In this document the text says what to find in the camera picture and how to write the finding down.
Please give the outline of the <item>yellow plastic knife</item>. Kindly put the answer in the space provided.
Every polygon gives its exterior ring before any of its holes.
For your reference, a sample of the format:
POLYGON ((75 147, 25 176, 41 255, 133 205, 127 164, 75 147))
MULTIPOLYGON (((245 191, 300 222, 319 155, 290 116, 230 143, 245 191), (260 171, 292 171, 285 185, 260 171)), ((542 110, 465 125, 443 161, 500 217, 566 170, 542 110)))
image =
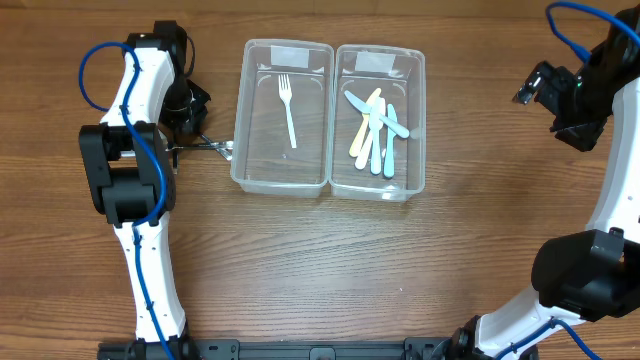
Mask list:
MULTIPOLYGON (((379 95, 381 94, 381 89, 380 88, 376 88, 369 96, 369 98, 366 101, 366 104, 369 106, 372 106, 376 99, 379 97, 379 95)), ((365 139, 365 135, 368 129, 368 122, 369 122, 369 115, 368 114, 363 114, 362 115, 362 122, 361 125, 359 127, 358 132, 356 133, 354 140, 352 141, 351 147, 349 149, 349 155, 351 157, 357 157, 361 151, 361 148, 363 146, 363 142, 365 139)))

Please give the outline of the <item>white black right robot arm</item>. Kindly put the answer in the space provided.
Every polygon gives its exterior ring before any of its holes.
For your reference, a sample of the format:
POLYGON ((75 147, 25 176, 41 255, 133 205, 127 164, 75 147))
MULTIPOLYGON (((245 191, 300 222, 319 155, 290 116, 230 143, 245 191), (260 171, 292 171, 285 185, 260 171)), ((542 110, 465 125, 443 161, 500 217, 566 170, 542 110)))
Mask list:
POLYGON ((527 288, 498 310, 471 318, 434 350, 435 359, 536 359, 538 343, 560 330, 594 359, 576 326, 621 318, 639 306, 639 9, 611 15, 557 1, 545 15, 582 66, 571 72, 543 61, 513 100, 542 104, 555 116, 556 139, 581 152, 592 150, 614 122, 599 199, 584 231, 543 244, 527 288), (591 50, 571 41, 556 26, 556 8, 606 21, 607 38, 591 50))

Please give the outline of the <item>light blue plastic knife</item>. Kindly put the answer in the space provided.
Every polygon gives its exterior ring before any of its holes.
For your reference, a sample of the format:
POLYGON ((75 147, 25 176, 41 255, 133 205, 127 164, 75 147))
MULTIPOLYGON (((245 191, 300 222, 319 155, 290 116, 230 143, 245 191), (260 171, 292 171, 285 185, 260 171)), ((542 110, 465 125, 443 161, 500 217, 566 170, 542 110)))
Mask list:
POLYGON ((371 125, 374 128, 374 136, 376 140, 374 141, 372 151, 371 151, 371 162, 370 162, 370 170, 374 175, 378 175, 381 172, 381 154, 380 154, 380 140, 379 133, 381 130, 381 121, 379 105, 376 103, 372 107, 372 112, 370 114, 371 125))

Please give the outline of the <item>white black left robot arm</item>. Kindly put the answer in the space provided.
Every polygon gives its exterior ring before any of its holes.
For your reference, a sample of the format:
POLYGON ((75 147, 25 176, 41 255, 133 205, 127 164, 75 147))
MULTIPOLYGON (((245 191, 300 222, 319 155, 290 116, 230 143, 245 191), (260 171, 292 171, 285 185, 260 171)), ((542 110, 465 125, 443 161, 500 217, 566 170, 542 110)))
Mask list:
POLYGON ((102 344, 101 359, 198 359, 175 286, 169 251, 176 202, 167 152, 179 137, 199 134, 209 94, 190 78, 195 47, 174 21, 116 43, 125 71, 113 104, 97 125, 79 131, 79 147, 95 209, 123 249, 136 307, 135 338, 102 344))

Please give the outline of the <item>pale green plastic knife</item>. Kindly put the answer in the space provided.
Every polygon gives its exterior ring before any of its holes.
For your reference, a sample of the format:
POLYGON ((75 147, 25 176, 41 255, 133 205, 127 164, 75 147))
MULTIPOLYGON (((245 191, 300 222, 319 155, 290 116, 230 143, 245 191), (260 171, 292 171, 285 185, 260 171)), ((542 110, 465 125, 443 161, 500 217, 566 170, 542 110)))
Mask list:
MULTIPOLYGON (((392 104, 387 105, 387 117, 395 123, 398 122, 397 114, 392 104)), ((385 153, 384 165, 383 165, 383 174, 384 174, 384 177, 387 179, 392 179, 395 174, 395 160, 394 160, 394 138, 395 137, 396 137, 396 133, 391 128, 387 128, 386 153, 385 153)))

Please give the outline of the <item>white plastic fork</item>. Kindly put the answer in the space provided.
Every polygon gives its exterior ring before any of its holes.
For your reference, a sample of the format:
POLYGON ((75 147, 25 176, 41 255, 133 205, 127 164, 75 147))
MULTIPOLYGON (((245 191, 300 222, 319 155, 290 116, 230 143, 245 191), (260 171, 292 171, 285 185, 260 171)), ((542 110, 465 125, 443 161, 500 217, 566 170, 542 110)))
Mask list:
POLYGON ((292 93, 290 78, 288 74, 280 74, 278 76, 278 87, 279 87, 278 92, 279 92, 280 99, 283 102, 285 107, 290 145, 292 149, 296 149, 297 141, 296 141, 294 124, 293 124, 293 117, 291 113, 291 100, 292 100, 293 93, 292 93))

